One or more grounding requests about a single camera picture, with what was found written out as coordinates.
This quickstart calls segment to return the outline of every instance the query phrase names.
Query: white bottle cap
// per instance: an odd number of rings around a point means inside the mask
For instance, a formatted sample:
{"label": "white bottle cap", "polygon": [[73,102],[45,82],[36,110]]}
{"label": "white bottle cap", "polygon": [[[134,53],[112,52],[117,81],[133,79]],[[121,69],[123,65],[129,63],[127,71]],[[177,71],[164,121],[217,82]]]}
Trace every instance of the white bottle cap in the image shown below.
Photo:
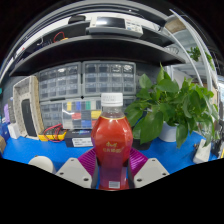
{"label": "white bottle cap", "polygon": [[102,107],[122,107],[123,93],[102,93],[101,106]]}

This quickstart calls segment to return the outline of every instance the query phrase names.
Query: plastic bottle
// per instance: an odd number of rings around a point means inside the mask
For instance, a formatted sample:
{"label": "plastic bottle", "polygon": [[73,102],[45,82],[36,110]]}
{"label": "plastic bottle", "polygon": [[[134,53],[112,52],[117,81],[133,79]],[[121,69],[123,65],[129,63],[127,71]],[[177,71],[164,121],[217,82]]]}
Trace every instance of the plastic bottle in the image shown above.
{"label": "plastic bottle", "polygon": [[122,93],[102,93],[102,113],[91,132],[102,190],[128,189],[128,159],[133,142],[130,124],[122,112]]}

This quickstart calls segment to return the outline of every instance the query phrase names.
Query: white object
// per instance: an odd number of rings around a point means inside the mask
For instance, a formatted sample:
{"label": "white object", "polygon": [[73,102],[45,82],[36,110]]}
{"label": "white object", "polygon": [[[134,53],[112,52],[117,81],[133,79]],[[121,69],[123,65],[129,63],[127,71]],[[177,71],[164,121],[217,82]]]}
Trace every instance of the white object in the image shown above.
{"label": "white object", "polygon": [[167,170],[156,158],[148,159],[144,166],[134,176],[135,188],[141,188],[168,175],[169,173]]}
{"label": "white object", "polygon": [[92,177],[77,158],[69,158],[58,170],[56,176],[68,180],[84,188],[91,188]]}
{"label": "white object", "polygon": [[175,142],[176,130],[177,130],[176,126],[172,127],[172,126],[169,126],[166,122],[164,122],[159,138],[165,142]]}
{"label": "white object", "polygon": [[198,147],[198,150],[194,156],[193,162],[194,163],[204,163],[208,162],[210,151],[211,151],[211,143],[209,143],[208,146],[203,147],[206,140],[201,139],[200,145]]}
{"label": "white object", "polygon": [[[121,21],[123,21],[124,25],[122,28],[119,27],[122,24]],[[135,19],[93,15],[89,26],[89,33],[117,33],[139,38],[142,36],[143,30],[139,21]]]}
{"label": "white object", "polygon": [[8,129],[9,129],[9,134],[10,134],[11,138],[14,138],[14,139],[19,138],[20,132],[19,132],[19,127],[18,127],[17,123],[9,124]]}
{"label": "white object", "polygon": [[33,159],[31,159],[28,163],[29,165],[36,166],[40,169],[43,169],[49,173],[56,173],[55,167],[52,163],[52,161],[47,158],[46,156],[36,156]]}
{"label": "white object", "polygon": [[123,93],[102,93],[102,107],[121,107],[123,106]]}

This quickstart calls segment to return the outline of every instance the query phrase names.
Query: red liquid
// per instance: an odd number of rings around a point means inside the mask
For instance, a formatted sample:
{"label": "red liquid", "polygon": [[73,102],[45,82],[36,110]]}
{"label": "red liquid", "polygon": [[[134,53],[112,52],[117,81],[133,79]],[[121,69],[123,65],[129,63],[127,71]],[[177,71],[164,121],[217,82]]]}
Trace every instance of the red liquid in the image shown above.
{"label": "red liquid", "polygon": [[133,135],[127,118],[99,117],[91,139],[100,171],[99,189],[128,189],[126,172]]}

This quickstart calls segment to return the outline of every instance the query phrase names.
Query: desk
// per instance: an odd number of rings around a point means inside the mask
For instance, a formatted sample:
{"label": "desk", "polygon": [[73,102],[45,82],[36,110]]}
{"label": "desk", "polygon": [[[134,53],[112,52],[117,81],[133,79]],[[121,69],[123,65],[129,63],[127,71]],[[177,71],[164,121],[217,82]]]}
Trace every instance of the desk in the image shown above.
{"label": "desk", "polygon": [[[185,167],[195,165],[193,163],[194,147],[203,137],[192,133],[180,149],[176,148],[176,142],[168,143],[156,138],[147,150],[140,151],[147,158],[157,158],[159,162],[170,173],[174,173]],[[9,138],[3,153],[3,158],[28,164],[36,155],[46,156],[53,162],[56,171],[70,158],[78,158],[91,147],[67,148],[64,141],[59,143],[42,142],[28,138]],[[217,157],[210,154],[209,161]]]}

